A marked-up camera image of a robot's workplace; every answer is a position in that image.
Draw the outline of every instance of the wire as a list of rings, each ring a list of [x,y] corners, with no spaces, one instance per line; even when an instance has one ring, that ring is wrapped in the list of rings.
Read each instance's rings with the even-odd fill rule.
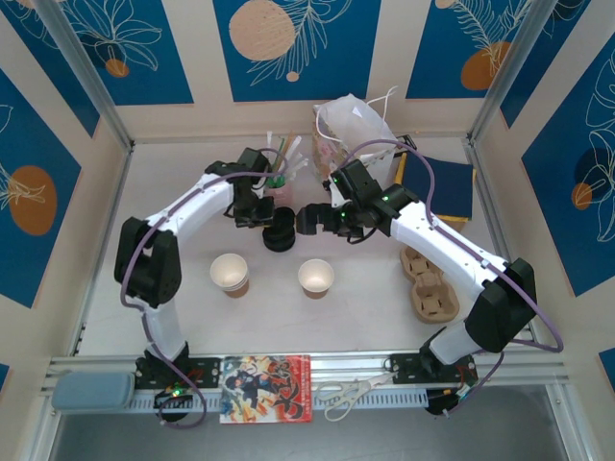
[[[427,168],[428,173],[430,174],[430,190],[429,190],[429,192],[427,194],[427,200],[425,201],[425,212],[426,212],[427,220],[430,223],[430,226],[432,228],[434,228],[437,232],[442,234],[444,237],[448,238],[453,243],[455,243],[461,250],[463,250],[468,255],[473,257],[479,263],[485,262],[487,269],[489,269],[491,272],[496,274],[500,279],[504,280],[506,282],[506,284],[508,284],[508,286],[510,286],[519,296],[521,296],[521,298],[536,313],[536,315],[540,318],[540,320],[542,320],[544,322],[544,324],[547,326],[547,328],[549,329],[549,332],[551,333],[553,339],[555,340],[556,346],[550,346],[550,345],[547,345],[547,344],[537,343],[535,341],[526,341],[526,340],[521,340],[521,339],[513,339],[511,342],[516,343],[516,344],[523,344],[525,346],[531,346],[533,348],[541,349],[543,351],[548,351],[548,352],[562,352],[564,350],[564,342],[561,339],[561,335],[559,334],[559,331],[557,330],[557,328],[555,327],[553,322],[549,319],[547,314],[538,306],[536,301],[533,300],[531,298],[531,296],[528,293],[526,293],[523,290],[523,288],[521,288],[521,286],[519,286],[514,280],[512,280],[503,271],[501,271],[496,266],[494,266],[493,263],[491,263],[490,261],[485,261],[484,258],[482,257],[482,255],[480,255],[479,253],[474,251],[471,247],[469,247],[464,242],[462,242],[461,240],[456,238],[454,235],[446,232],[444,229],[442,229],[440,226],[438,226],[437,223],[434,221],[433,213],[431,213],[431,200],[433,199],[433,191],[435,190],[435,175],[433,174],[433,169],[431,168],[430,163],[416,149],[414,149],[412,146],[410,146],[410,145],[408,145],[408,144],[406,144],[404,142],[401,142],[399,140],[393,140],[393,139],[374,139],[372,141],[363,142],[363,143],[359,144],[358,146],[356,146],[355,149],[353,149],[350,152],[350,154],[341,163],[341,165],[339,165],[338,168],[343,168],[344,166],[346,166],[349,162],[351,162],[353,160],[353,158],[355,157],[355,155],[357,154],[358,151],[360,151],[361,149],[363,149],[363,148],[365,148],[367,146],[371,146],[372,144],[393,144],[393,145],[401,147],[403,149],[407,149],[408,152],[412,153],[419,160],[421,160],[421,162]],[[504,360],[504,351],[501,352],[500,360],[498,360],[498,362],[496,362],[496,364],[493,366],[491,371],[479,382],[479,384],[477,384],[472,389],[472,391],[470,391],[470,394],[468,394],[468,396],[466,396],[465,400],[468,400],[468,398],[470,396],[476,394],[476,392],[484,385],[486,380],[489,379],[496,372],[498,367],[500,367],[500,365],[502,364],[503,360]]]
[[[270,148],[270,147],[266,147],[266,148],[260,149],[259,151],[260,152],[273,152],[274,154],[276,154],[276,156],[278,156],[278,158],[280,158],[282,160],[282,163],[283,163],[282,173],[286,171],[286,168],[288,168],[288,163],[286,162],[286,158],[283,157],[283,155],[280,153],[280,151],[278,151],[276,149],[273,149],[273,148]],[[145,233],[145,235],[143,235],[143,238],[141,238],[141,240],[136,244],[135,251],[133,252],[133,255],[131,256],[131,259],[130,259],[130,261],[128,263],[128,267],[126,268],[126,273],[124,274],[124,279],[122,280],[122,287],[121,287],[120,294],[119,294],[120,302],[122,302],[122,304],[125,305],[126,307],[129,307],[129,308],[132,308],[132,309],[137,309],[141,313],[141,324],[143,325],[143,332],[145,333],[145,337],[146,337],[148,343],[150,344],[150,346],[152,347],[152,349],[156,353],[156,356],[167,367],[169,367],[178,377],[180,377],[194,391],[194,393],[197,395],[197,397],[203,403],[203,413],[201,413],[201,416],[199,417],[199,419],[197,421],[195,421],[194,423],[190,423],[190,424],[187,424],[187,425],[171,424],[171,423],[165,421],[162,418],[162,416],[163,416],[162,415],[162,410],[164,408],[164,405],[161,405],[160,409],[159,409],[159,413],[158,413],[161,425],[164,425],[166,427],[171,427],[171,428],[174,428],[174,429],[191,429],[193,427],[196,427],[196,426],[200,425],[205,420],[205,416],[207,415],[207,401],[205,399],[205,396],[203,395],[203,393],[199,389],[199,387],[191,379],[189,379],[179,368],[177,368],[175,366],[175,364],[170,359],[168,359],[162,353],[162,351],[160,350],[158,344],[156,343],[155,338],[152,336],[152,332],[151,332],[151,330],[149,328],[149,325],[147,323],[147,315],[146,315],[145,307],[140,305],[140,304],[137,304],[137,303],[130,303],[128,301],[128,299],[127,299],[128,282],[131,279],[131,276],[133,274],[133,270],[135,269],[136,261],[138,260],[138,257],[141,255],[141,252],[143,251],[143,248],[145,248],[145,245],[147,244],[149,239],[160,228],[160,226],[162,226],[162,224],[164,224],[166,221],[168,221],[169,218],[171,218],[171,216],[173,216],[177,211],[179,211],[185,204],[190,202],[197,195],[205,192],[208,188],[212,187],[215,184],[218,184],[219,182],[223,182],[223,181],[227,181],[227,180],[231,180],[231,179],[235,179],[235,178],[244,178],[244,177],[250,177],[250,178],[273,178],[274,176],[279,175],[279,174],[280,174],[280,172],[277,172],[277,173],[253,173],[253,172],[249,172],[249,171],[242,171],[242,172],[237,172],[237,173],[230,173],[228,175],[220,176],[218,178],[215,178],[215,179],[207,182],[202,187],[194,189],[192,192],[187,194],[183,199],[181,199],[175,206],[170,208],[168,210],[167,214],[165,216],[161,217],[154,224],[154,226],[152,226]]]
[[[465,376],[463,375],[463,370],[461,370],[461,367],[457,366],[457,371],[459,372],[459,377],[460,377],[460,382],[459,382],[459,388],[463,387],[463,384],[465,384]]]
[[[265,173],[271,173],[271,164],[267,164],[267,169],[265,170]],[[252,187],[252,190],[261,190],[265,185],[267,184],[267,178],[263,178],[262,179],[262,184],[258,187]]]
[[[222,216],[224,216],[225,218],[231,218],[234,219],[234,216],[232,214],[229,213],[229,211],[231,211],[231,208],[233,208],[234,204],[230,204],[227,209],[224,211],[224,213],[222,213]]]
[[[459,370],[467,370],[467,371],[468,371],[468,373],[469,373],[469,374],[470,374],[470,375],[471,375],[474,379],[479,379],[479,375],[477,374],[477,370],[476,370],[476,368],[475,368],[475,369],[471,369],[471,368],[468,368],[468,367],[466,367],[466,366],[464,366],[464,365],[460,365],[460,366],[458,367],[458,369],[459,369]]]
[[[437,396],[427,396],[427,400],[441,399],[443,397],[450,397],[454,395],[454,389],[442,389],[442,393]]]
[[[359,243],[363,243],[365,240],[367,240],[369,237],[371,237],[372,235],[374,235],[376,233],[376,231],[378,230],[378,228],[372,228],[369,232],[367,232],[367,235],[365,235],[364,237],[358,238],[357,240],[351,240],[350,239],[350,235],[348,236],[348,238],[346,239],[346,241],[348,243],[350,243],[351,245],[357,245]]]

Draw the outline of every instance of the white paper cup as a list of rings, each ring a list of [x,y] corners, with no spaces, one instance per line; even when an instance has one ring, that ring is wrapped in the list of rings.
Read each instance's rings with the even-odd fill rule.
[[[298,277],[306,295],[322,298],[333,285],[333,267],[322,259],[310,259],[301,265]]]
[[[217,257],[209,268],[213,282],[232,298],[248,291],[248,263],[240,255],[227,253]]]

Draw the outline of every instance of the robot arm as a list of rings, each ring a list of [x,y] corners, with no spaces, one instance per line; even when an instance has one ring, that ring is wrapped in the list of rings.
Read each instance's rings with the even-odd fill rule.
[[[216,161],[193,187],[162,211],[145,220],[130,218],[122,226],[114,268],[119,283],[124,281],[139,241],[164,218],[138,255],[126,293],[130,303],[142,308],[151,337],[171,361],[187,350],[174,302],[182,282],[180,247],[210,217],[230,208],[235,225],[240,228],[271,224],[273,199],[263,198],[262,188],[255,187],[262,178],[236,175],[220,180],[233,173],[265,173],[270,168],[261,152],[245,149],[237,163]],[[148,352],[158,355],[152,345]]]
[[[330,189],[332,207],[308,206],[299,212],[299,233],[315,234],[316,224],[323,224],[325,231],[345,236],[353,243],[351,238],[362,237],[363,228],[379,230],[433,261],[474,302],[467,319],[441,329],[421,348],[423,367],[434,377],[443,366],[468,354],[480,350],[501,352],[534,317],[533,309],[487,268],[491,265],[505,273],[535,299],[533,270],[523,259],[508,263],[438,218],[433,217],[430,223],[425,204],[414,194],[398,184],[382,191],[359,160],[333,172]],[[480,255],[481,260],[459,248],[451,237]]]

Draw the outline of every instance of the printed picture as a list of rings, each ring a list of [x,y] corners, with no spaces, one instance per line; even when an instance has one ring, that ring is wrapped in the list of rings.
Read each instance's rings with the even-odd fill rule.
[[[591,0],[559,0],[538,37],[500,109],[508,127],[519,113],[555,59],[568,35]]]
[[[118,106],[192,104],[161,0],[62,0],[59,5]],[[29,1],[0,0],[0,6],[48,75],[47,67],[65,64]],[[40,55],[50,58],[41,61]]]
[[[226,357],[220,423],[311,421],[309,355]]]
[[[0,295],[33,306],[80,172],[0,71]]]
[[[0,0],[0,10],[90,137],[100,114],[28,0]]]
[[[364,98],[381,0],[213,0],[236,102]]]
[[[615,276],[615,36],[523,156],[576,296]]]
[[[432,0],[407,99],[481,98],[532,0]]]

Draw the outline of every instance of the comic book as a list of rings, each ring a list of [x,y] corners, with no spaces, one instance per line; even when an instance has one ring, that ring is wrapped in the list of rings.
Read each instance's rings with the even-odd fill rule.
[[[220,423],[309,423],[309,355],[226,357]]]

